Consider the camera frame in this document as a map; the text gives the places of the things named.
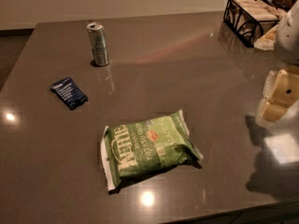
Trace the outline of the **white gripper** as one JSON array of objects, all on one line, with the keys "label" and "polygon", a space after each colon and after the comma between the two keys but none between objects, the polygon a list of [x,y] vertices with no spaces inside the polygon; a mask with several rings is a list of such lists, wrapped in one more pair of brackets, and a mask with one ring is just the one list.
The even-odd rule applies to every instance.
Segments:
[{"label": "white gripper", "polygon": [[[299,65],[299,0],[278,24],[275,53],[286,64]],[[299,75],[290,70],[280,70],[270,93],[269,102],[262,102],[259,117],[278,122],[299,99]]]}]

